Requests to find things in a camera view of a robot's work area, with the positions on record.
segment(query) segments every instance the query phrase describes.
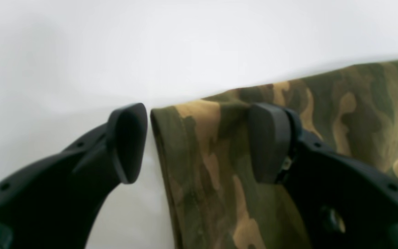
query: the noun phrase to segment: white backdrop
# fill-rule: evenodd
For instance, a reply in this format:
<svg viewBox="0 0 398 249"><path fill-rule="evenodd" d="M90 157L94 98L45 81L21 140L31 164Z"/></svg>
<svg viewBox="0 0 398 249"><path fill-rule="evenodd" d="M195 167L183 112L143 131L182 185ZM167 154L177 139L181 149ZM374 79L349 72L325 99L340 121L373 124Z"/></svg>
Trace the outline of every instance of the white backdrop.
<svg viewBox="0 0 398 249"><path fill-rule="evenodd" d="M131 102L150 112L394 58L393 0L3 0L0 180ZM152 135L137 183L109 196L87 248L174 248Z"/></svg>

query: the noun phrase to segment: camouflage fabric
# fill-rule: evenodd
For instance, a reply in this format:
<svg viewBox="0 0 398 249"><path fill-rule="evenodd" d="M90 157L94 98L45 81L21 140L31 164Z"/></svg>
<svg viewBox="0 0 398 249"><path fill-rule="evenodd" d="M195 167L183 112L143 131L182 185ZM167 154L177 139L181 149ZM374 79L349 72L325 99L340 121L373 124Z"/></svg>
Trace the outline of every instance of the camouflage fabric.
<svg viewBox="0 0 398 249"><path fill-rule="evenodd" d="M245 120L253 102L295 110L338 153L398 180L398 61L154 109L177 248L311 248L285 189L254 180Z"/></svg>

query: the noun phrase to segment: camouflage pants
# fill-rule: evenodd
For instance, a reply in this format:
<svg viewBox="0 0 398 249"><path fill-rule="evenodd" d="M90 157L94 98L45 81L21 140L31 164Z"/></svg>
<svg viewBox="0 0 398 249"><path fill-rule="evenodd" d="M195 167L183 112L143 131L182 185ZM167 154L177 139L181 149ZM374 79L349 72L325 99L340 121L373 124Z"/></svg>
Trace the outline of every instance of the camouflage pants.
<svg viewBox="0 0 398 249"><path fill-rule="evenodd" d="M285 189L254 180L245 120L253 102L295 110L304 128L338 153L398 180L398 61L154 109L177 248L311 247Z"/></svg>

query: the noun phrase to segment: mounting hole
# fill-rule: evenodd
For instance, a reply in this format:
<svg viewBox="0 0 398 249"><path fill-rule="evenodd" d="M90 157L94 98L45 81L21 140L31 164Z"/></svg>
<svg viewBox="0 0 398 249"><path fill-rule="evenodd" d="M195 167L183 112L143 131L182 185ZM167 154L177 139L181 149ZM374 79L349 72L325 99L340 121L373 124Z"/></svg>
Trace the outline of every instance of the mounting hole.
<svg viewBox="0 0 398 249"><path fill-rule="evenodd" d="M1 191L6 191L7 189L9 189L10 188L10 183L4 183L2 186L1 186Z"/></svg>
<svg viewBox="0 0 398 249"><path fill-rule="evenodd" d="M398 191L398 187L393 183L388 184L388 188L395 192Z"/></svg>

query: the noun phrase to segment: clamp jaw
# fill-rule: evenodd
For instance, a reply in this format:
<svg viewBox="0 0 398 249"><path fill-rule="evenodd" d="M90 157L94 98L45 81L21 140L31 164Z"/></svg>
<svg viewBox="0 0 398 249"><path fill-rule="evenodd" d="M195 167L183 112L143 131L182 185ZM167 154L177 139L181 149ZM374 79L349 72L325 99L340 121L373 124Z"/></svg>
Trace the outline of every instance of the clamp jaw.
<svg viewBox="0 0 398 249"><path fill-rule="evenodd" d="M256 181L282 184L314 249L398 249L398 183L336 154L292 110L253 104L248 135Z"/></svg>

